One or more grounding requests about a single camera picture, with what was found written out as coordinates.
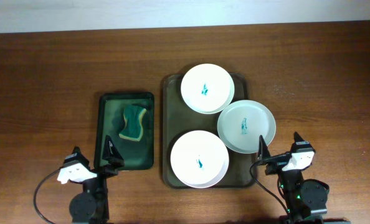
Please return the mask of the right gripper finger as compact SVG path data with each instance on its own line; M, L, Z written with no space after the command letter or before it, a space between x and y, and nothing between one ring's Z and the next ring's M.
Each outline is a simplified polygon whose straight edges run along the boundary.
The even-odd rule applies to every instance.
M297 132L293 133L294 143L291 146L291 153L311 152L311 144L305 141Z
M264 160L264 159L268 159L269 157L271 157L271 155L269 153L268 146L263 136L260 135L259 136L259 150L257 153L257 158L258 160Z

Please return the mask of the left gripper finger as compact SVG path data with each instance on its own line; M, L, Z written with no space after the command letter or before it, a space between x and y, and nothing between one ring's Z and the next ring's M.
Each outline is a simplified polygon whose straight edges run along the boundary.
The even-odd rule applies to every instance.
M75 146L72 153L65 158L63 167L72 166L77 163L80 163L88 170L90 169L89 160L81 153L80 148Z
M118 152L113 140L109 135L105 136L105 143L102 151L102 159L113 167L123 167L125 165L124 158Z

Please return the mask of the green and yellow sponge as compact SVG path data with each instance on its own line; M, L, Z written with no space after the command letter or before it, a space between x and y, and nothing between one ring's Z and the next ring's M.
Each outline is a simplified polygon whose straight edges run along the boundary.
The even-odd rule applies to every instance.
M146 108L138 105L128 105L123 111L124 128L120 131L119 137L129 141L139 142L143 137L143 117Z

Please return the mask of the pale green plate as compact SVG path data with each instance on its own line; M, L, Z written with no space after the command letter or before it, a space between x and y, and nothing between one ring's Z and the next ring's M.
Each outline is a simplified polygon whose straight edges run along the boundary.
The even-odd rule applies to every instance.
M219 115L217 132L222 142L241 154L259 150L259 137L269 145L275 137L276 122L271 111L252 100L231 103Z

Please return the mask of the white plate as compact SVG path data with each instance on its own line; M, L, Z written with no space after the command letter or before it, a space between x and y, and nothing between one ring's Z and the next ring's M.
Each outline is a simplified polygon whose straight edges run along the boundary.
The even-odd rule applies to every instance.
M190 109L202 114L214 114L231 103L235 86L231 75L225 69L204 63L192 67L185 74L180 90Z
M215 134L195 130L174 143L170 155L175 176L185 185L204 189L220 182L229 168L229 152Z

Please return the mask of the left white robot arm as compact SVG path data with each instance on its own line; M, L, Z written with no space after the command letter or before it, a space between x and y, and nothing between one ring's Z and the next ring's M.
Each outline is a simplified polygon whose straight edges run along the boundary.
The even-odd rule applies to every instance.
M105 136L102 159L108 163L91 169L88 159L76 146L64 160L57 180L61 184L81 184L83 188L69 205L72 223L106 223L109 220L107 179L118 175L119 168L125 165L109 135Z

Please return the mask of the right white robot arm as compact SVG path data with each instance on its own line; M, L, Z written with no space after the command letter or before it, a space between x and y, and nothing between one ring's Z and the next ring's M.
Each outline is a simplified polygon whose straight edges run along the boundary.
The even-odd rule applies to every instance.
M277 189L281 197L274 196L286 211L280 223L349 223L344 218L325 219L330 187L316 179L304 179L302 172L312 165L316 153L312 145L297 132L289 151L272 156L262 136L259 137L258 160L250 167L265 166L266 175L277 175Z

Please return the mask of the small dark green tray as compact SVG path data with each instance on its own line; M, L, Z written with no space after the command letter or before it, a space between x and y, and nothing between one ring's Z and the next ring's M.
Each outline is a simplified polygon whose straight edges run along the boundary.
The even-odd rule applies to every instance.
M124 128L123 111L128 105L146 108L143 117L144 133L139 142L119 137ZM154 164L154 95L150 92L106 93L98 103L98 123L93 165L101 167L107 164L102 159L105 136L109 135L118 152L124 158L125 165L119 170L146 170Z

